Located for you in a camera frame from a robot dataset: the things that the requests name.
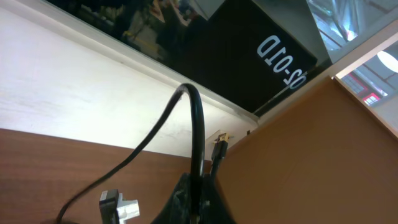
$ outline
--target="ceiling light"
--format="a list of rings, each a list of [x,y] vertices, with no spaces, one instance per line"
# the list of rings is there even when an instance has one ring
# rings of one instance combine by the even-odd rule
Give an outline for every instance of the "ceiling light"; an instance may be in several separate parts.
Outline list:
[[[398,73],[398,45],[394,44],[377,53],[379,60],[390,70]]]

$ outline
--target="black cable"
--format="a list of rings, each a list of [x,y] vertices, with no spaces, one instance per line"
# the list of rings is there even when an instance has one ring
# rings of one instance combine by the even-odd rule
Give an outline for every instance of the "black cable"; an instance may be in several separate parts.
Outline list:
[[[119,165],[113,168],[104,176],[100,177],[98,180],[94,181],[92,184],[84,188],[81,192],[73,196],[60,210],[56,224],[61,224],[62,217],[67,211],[68,207],[79,199],[84,194],[87,194],[90,190],[102,184],[105,180],[112,177],[117,171],[129,164],[152,140],[158,130],[163,126],[172,112],[174,106],[179,101],[183,93],[188,93],[191,104],[191,119],[192,119],[192,161],[191,161],[191,180],[192,180],[192,210],[194,213],[198,214],[199,199],[201,194],[201,183],[203,178],[203,162],[205,159],[205,121],[203,118],[203,108],[201,105],[201,99],[198,90],[191,84],[184,83],[181,84],[171,99],[167,103],[162,116],[156,122],[155,126],[149,132],[149,134],[142,140],[142,142],[136,147],[136,149]]]

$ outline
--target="brown surface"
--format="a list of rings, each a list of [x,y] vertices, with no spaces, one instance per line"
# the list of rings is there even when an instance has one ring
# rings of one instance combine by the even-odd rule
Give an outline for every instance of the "brown surface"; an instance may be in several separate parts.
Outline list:
[[[77,191],[105,174],[131,149],[0,129],[0,223],[41,223],[55,218]],[[163,208],[190,159],[141,152],[127,167],[81,198],[66,213],[79,223],[101,223],[101,192],[119,189],[138,199],[140,217],[150,223]]]
[[[398,223],[398,141],[331,80],[235,145],[218,179],[238,223]]]

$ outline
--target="glass panel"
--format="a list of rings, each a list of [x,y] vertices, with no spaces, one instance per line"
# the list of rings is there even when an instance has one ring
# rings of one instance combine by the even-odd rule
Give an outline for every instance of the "glass panel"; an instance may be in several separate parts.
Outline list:
[[[338,78],[398,131],[398,42]]]
[[[307,0],[332,62],[337,51],[390,16],[398,16],[398,0]]]

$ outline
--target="black sign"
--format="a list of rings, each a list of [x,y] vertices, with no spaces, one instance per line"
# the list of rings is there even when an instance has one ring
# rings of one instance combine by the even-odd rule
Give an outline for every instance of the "black sign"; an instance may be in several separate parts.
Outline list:
[[[281,91],[302,86],[316,62],[252,1],[229,0],[175,70],[253,113]]]
[[[257,115],[317,62],[250,0],[47,1]]]

